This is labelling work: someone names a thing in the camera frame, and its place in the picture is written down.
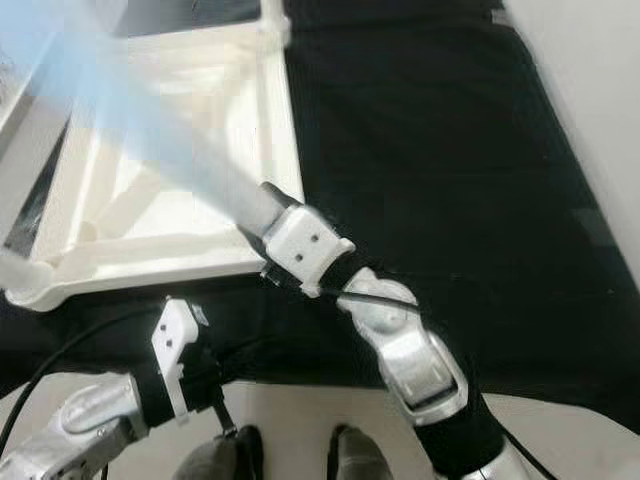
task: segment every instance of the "white floor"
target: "white floor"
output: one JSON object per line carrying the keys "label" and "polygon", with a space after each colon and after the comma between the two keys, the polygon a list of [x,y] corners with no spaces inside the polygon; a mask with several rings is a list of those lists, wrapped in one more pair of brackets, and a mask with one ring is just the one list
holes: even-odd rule
{"label": "white floor", "polygon": [[[101,377],[47,377],[23,412],[10,445],[42,427],[64,399]],[[0,402],[0,422],[16,393]],[[324,480],[331,431],[348,422],[371,435],[385,453],[396,480],[431,479],[429,462],[410,428],[383,392],[343,388],[234,384],[227,402],[238,424],[254,423],[263,433],[267,480]],[[511,397],[488,396],[496,415],[562,480],[637,480],[640,440],[602,416]],[[220,431],[212,411],[151,432],[111,466],[111,480],[170,479],[180,461]]]}

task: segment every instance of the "floor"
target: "floor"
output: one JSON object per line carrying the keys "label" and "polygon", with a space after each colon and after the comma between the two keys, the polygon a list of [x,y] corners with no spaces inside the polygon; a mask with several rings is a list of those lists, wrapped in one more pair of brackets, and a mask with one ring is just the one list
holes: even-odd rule
{"label": "floor", "polygon": [[[101,377],[47,377],[19,419],[10,446],[41,428],[64,399]],[[333,426],[357,425],[376,439],[396,480],[432,478],[427,458],[384,392],[345,388],[284,387],[237,383],[226,387],[238,424],[258,425],[265,439],[266,478],[324,480]],[[17,392],[0,401],[4,422]],[[494,413],[562,480],[640,478],[640,439],[606,418],[582,409],[502,396],[487,396]],[[185,427],[155,429],[112,465],[109,478],[170,479],[181,460],[219,433],[211,410]]]}

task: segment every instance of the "black tablecloth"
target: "black tablecloth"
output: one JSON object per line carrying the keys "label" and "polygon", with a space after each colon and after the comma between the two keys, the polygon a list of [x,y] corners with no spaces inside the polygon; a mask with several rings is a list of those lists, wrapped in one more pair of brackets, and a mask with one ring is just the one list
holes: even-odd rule
{"label": "black tablecloth", "polygon": [[[585,228],[597,205],[528,52],[492,22],[496,2],[290,3],[308,202],[416,292],[485,391],[582,405],[640,432],[636,288],[615,245]],[[246,276],[84,295],[48,314],[2,300],[0,393],[65,339],[129,312],[140,314],[59,369],[152,365],[167,294],[203,306],[226,380],[380,385],[329,300]]]}

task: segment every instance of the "black fabric cover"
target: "black fabric cover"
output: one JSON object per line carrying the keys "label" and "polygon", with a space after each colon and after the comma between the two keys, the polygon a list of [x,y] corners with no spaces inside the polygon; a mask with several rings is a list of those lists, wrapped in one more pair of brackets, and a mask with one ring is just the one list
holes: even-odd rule
{"label": "black fabric cover", "polygon": [[[597,207],[529,54],[491,6],[290,2],[307,200],[413,289],[485,391],[581,405],[640,433],[637,291],[617,249],[576,220]],[[59,369],[152,368],[167,294],[203,306],[225,380],[380,386],[330,299],[247,276],[84,295],[43,315],[3,299],[0,393],[82,328],[130,311],[151,309]]]}

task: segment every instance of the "robotic arm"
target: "robotic arm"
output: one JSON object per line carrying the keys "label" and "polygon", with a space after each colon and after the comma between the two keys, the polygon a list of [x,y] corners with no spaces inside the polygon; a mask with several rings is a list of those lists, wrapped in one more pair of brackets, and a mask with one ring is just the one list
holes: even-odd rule
{"label": "robotic arm", "polygon": [[[267,189],[281,200],[284,213],[262,238],[248,235],[269,261],[265,276],[276,283],[293,281],[312,298],[328,286],[337,288],[338,307],[350,313],[358,333],[375,350],[381,376],[438,478],[528,480],[478,386],[445,342],[424,328],[413,293],[378,278],[358,260],[353,243],[339,237],[315,210],[273,186]],[[179,302],[167,302],[153,335],[164,379],[156,374],[154,382],[160,387],[142,391],[125,375],[76,393],[42,432],[3,459],[0,480],[91,478],[128,444],[144,438],[149,427],[172,417],[180,421],[189,410],[204,407],[180,384],[178,360],[184,346],[196,340],[198,327],[194,312]],[[168,334],[171,341],[164,337]]]}

